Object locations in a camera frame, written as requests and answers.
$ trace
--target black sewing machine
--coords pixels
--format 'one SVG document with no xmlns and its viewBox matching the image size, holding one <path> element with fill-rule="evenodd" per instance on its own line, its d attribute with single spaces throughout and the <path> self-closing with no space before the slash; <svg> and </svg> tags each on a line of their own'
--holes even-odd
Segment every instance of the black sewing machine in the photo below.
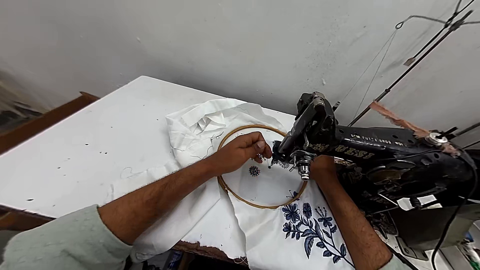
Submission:
<svg viewBox="0 0 480 270">
<path fill-rule="evenodd" d="M 322 93 L 302 94 L 291 131 L 273 146 L 272 164 L 293 164 L 303 180 L 309 179 L 310 161 L 319 155 L 337 158 L 338 177 L 367 219 L 382 234 L 397 234 L 388 211 L 397 200 L 436 195 L 443 206 L 458 205 L 472 187 L 474 161 L 468 153 L 453 157 L 441 150 L 448 134 L 431 131 L 416 138 L 403 128 L 359 128 L 337 125 L 334 109 Z"/>
</svg>

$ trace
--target shirt sleeve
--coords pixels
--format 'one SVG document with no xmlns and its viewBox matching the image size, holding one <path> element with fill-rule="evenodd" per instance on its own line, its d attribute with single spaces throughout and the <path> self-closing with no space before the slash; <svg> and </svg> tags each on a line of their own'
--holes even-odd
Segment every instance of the shirt sleeve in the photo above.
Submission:
<svg viewBox="0 0 480 270">
<path fill-rule="evenodd" d="M 380 270 L 411 270 L 411 268 L 393 255 L 390 261 L 380 268 Z"/>
<path fill-rule="evenodd" d="M 0 270 L 121 270 L 132 246 L 100 219 L 98 205 L 70 213 L 14 236 Z"/>
</svg>

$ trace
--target hairy forearm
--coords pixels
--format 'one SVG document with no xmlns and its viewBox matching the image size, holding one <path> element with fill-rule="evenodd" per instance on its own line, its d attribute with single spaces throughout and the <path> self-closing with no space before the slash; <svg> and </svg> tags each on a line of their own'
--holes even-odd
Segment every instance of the hairy forearm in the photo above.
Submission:
<svg viewBox="0 0 480 270">
<path fill-rule="evenodd" d="M 356 269 L 376 270 L 384 266 L 392 253 L 345 192 L 335 173 L 324 173 L 314 179 L 325 195 Z"/>
<path fill-rule="evenodd" d="M 132 244 L 156 220 L 214 176 L 210 162 L 201 160 L 100 207 L 98 213 L 120 240 Z"/>
</svg>

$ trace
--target white wall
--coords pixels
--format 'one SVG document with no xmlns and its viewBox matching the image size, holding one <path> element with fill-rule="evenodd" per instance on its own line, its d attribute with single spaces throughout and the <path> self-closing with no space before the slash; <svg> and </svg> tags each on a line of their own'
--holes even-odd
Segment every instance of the white wall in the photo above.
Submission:
<svg viewBox="0 0 480 270">
<path fill-rule="evenodd" d="M 294 113 L 303 92 L 341 100 L 398 22 L 412 14 L 447 19 L 455 2 L 3 0 L 0 70 L 47 108 L 148 75 Z M 471 8 L 479 11 L 470 19 L 480 21 L 480 1 Z M 441 27 L 412 19 L 397 32 L 360 111 Z M 427 129 L 480 121 L 479 31 L 466 25 L 451 34 L 383 103 Z M 341 124 L 353 119 L 379 60 L 337 110 Z M 386 124 L 373 112 L 358 123 Z"/>
</svg>

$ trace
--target right hand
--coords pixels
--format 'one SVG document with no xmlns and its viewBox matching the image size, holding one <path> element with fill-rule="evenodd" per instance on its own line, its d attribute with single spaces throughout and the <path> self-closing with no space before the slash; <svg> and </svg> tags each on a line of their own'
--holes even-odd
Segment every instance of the right hand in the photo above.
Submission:
<svg viewBox="0 0 480 270">
<path fill-rule="evenodd" d="M 214 168 L 213 174 L 220 176 L 237 170 L 249 159 L 262 163 L 258 154 L 268 159 L 272 157 L 272 150 L 262 133 L 257 131 L 236 137 L 205 161 Z"/>
<path fill-rule="evenodd" d="M 315 181 L 321 181 L 324 178 L 336 178 L 336 166 L 333 157 L 318 156 L 310 164 L 310 176 Z"/>
</svg>

